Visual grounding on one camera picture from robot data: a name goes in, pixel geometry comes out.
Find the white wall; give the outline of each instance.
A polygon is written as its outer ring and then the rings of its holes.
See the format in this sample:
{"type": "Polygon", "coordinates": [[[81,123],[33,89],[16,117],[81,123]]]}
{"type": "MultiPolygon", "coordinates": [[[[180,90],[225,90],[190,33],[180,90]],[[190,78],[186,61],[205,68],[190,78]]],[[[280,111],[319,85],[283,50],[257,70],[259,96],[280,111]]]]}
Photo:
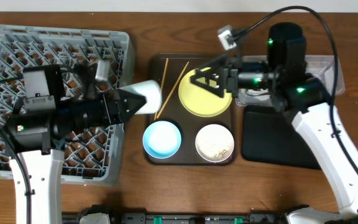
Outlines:
{"type": "Polygon", "coordinates": [[[358,12],[358,0],[0,0],[0,11],[271,12],[292,5],[358,12]]]}

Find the yellow plate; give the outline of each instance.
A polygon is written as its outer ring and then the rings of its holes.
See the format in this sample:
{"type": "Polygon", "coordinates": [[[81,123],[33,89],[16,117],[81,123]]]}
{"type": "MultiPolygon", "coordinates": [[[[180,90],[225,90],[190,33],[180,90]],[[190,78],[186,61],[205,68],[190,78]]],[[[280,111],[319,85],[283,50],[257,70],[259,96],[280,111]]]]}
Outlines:
{"type": "Polygon", "coordinates": [[[224,98],[220,98],[201,87],[190,83],[194,70],[188,72],[179,84],[179,99],[190,113],[200,117],[213,117],[225,111],[231,103],[231,93],[224,91],[224,98]]]}

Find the white cup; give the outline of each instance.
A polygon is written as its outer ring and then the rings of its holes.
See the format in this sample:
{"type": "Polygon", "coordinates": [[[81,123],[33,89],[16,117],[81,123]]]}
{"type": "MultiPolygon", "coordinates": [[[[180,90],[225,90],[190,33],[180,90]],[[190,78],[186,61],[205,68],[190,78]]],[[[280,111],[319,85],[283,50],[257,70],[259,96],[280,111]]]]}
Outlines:
{"type": "Polygon", "coordinates": [[[162,103],[161,89],[154,80],[148,80],[132,85],[124,86],[122,90],[135,93],[146,97],[146,104],[141,107],[135,114],[152,114],[156,113],[162,103]]]}

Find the bowl with food residue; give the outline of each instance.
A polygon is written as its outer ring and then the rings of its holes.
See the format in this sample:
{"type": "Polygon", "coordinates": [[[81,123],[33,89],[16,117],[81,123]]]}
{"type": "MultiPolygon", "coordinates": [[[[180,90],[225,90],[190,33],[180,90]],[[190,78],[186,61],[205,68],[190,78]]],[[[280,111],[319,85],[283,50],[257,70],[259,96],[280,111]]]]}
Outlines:
{"type": "Polygon", "coordinates": [[[229,158],[234,150],[234,138],[231,132],[219,124],[209,124],[196,136],[198,154],[209,162],[222,162],[229,158]]]}

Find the brown tray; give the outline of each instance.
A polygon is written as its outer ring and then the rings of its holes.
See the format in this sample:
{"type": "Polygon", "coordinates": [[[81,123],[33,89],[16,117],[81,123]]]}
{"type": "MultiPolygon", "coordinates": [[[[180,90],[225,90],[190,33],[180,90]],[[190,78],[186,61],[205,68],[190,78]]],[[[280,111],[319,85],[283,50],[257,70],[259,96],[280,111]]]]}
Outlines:
{"type": "MultiPolygon", "coordinates": [[[[167,72],[165,74],[165,81],[162,90],[163,102],[169,95],[173,88],[176,80],[178,79],[181,71],[185,67],[186,63],[189,62],[184,77],[189,71],[199,67],[201,64],[211,60],[215,55],[210,54],[173,54],[173,53],[162,53],[156,55],[150,61],[150,78],[157,81],[161,85],[162,75],[165,68],[165,61],[169,58],[167,72]]],[[[235,133],[234,125],[234,107],[235,101],[233,100],[230,107],[223,113],[214,116],[212,118],[201,118],[199,116],[191,114],[187,111],[180,103],[178,95],[178,87],[176,86],[175,91],[170,97],[167,105],[162,111],[161,116],[156,121],[169,121],[175,124],[181,133],[181,145],[179,150],[171,157],[166,159],[156,159],[147,154],[144,150],[145,158],[155,165],[175,165],[175,166],[224,166],[230,164],[236,157],[237,151],[236,146],[232,155],[225,161],[213,163],[204,160],[196,150],[195,139],[198,131],[208,124],[220,124],[225,126],[230,132],[235,133]]],[[[152,124],[154,121],[154,114],[148,115],[146,118],[146,127],[152,124]]]]}

